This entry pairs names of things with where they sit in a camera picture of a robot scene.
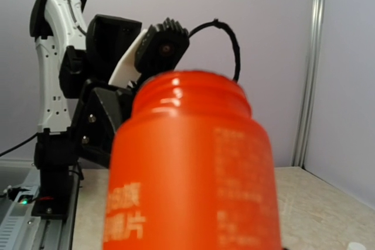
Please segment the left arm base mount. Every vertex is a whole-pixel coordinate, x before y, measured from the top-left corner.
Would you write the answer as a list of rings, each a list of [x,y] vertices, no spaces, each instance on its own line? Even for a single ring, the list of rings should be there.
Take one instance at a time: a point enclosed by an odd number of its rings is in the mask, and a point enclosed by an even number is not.
[[[43,219],[66,220],[73,189],[77,186],[71,168],[78,164],[69,134],[51,133],[49,129],[37,134],[34,164],[39,171],[39,194],[34,199],[32,215]]]

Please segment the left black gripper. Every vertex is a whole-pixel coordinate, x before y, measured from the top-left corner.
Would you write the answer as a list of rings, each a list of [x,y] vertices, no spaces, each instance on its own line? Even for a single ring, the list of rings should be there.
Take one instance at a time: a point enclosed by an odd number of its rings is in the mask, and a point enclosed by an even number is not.
[[[84,82],[70,127],[78,157],[110,166],[115,134],[130,118],[137,90],[137,86],[121,88],[93,79]]]

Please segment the red pill bottle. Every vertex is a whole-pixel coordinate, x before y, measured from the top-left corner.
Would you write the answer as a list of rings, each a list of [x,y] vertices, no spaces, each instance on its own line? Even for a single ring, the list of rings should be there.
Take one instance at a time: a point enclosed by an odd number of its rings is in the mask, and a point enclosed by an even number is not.
[[[174,71],[142,86],[112,146],[103,248],[282,248],[270,141],[237,83]]]

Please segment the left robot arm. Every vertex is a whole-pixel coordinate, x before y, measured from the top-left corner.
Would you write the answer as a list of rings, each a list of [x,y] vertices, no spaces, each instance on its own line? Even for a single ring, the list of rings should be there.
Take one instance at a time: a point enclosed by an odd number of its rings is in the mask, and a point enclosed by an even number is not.
[[[100,14],[86,23],[86,2],[35,0],[30,15],[39,61],[39,169],[81,158],[109,167],[115,133],[131,112],[133,91],[110,84],[110,78],[142,24]]]

